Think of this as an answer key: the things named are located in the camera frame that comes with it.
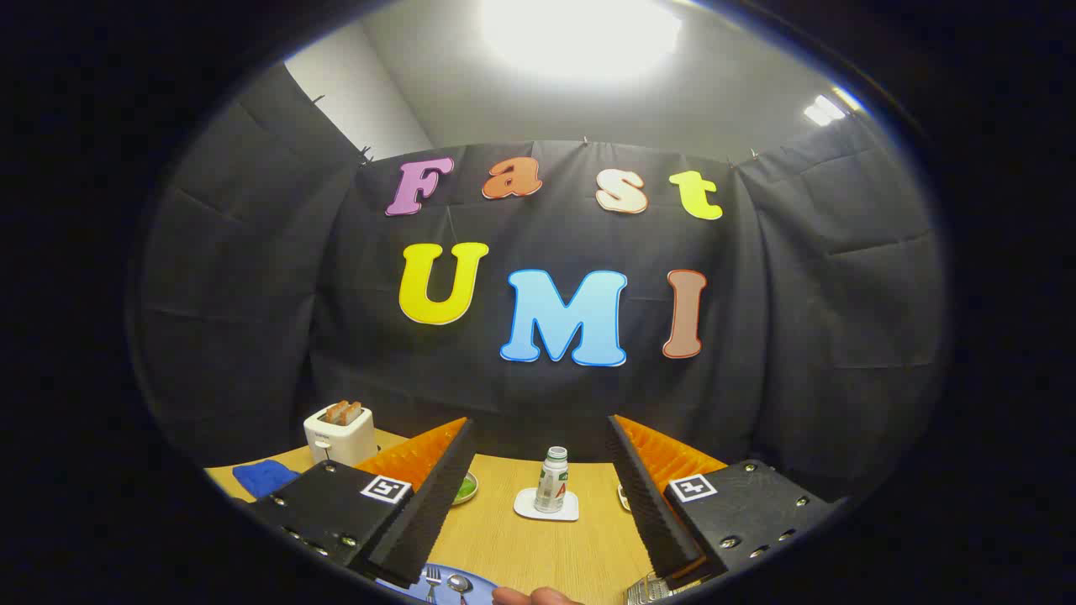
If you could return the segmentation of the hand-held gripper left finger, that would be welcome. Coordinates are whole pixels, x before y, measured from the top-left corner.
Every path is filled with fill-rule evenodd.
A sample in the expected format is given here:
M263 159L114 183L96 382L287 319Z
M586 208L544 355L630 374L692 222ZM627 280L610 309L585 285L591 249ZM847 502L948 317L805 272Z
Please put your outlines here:
M457 418L357 465L318 462L250 502L261 526L372 579L419 581L476 453Z

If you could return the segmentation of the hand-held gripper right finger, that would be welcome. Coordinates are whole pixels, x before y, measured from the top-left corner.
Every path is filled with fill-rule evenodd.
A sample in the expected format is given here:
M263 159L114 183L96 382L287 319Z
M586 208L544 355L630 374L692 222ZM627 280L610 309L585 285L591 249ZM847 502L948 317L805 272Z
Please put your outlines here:
M730 581L826 526L825 498L760 460L726 464L622 416L607 448L657 577Z

